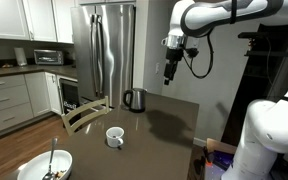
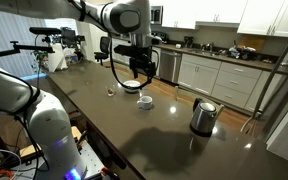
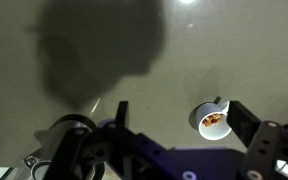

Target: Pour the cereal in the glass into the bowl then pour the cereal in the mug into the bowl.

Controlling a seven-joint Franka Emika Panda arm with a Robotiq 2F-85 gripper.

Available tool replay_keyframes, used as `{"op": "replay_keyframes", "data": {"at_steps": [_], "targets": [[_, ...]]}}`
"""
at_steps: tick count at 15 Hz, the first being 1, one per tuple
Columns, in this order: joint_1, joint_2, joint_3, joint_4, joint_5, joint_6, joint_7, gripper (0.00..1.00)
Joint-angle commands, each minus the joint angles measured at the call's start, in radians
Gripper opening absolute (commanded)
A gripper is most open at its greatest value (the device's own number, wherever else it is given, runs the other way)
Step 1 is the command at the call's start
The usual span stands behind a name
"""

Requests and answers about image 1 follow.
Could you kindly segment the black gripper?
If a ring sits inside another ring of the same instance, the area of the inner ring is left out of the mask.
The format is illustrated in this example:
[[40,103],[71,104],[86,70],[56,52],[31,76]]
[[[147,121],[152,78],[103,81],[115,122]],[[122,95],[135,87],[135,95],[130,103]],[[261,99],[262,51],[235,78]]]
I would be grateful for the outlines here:
[[[165,77],[169,80],[174,78],[177,64],[183,57],[183,50],[182,49],[167,49],[166,52],[166,59],[168,60],[166,67],[165,67]],[[164,85],[169,85],[169,80],[164,80]]]

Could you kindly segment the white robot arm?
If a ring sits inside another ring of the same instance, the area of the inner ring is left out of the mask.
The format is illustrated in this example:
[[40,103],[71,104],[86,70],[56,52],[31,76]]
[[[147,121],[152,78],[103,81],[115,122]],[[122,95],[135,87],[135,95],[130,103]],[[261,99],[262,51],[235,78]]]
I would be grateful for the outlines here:
[[[201,38],[213,28],[257,19],[264,25],[288,25],[288,0],[179,0],[173,7],[164,83],[173,80],[188,37]],[[267,180],[279,153],[288,153],[288,90],[280,100],[254,100],[246,111],[233,163],[221,180]]]

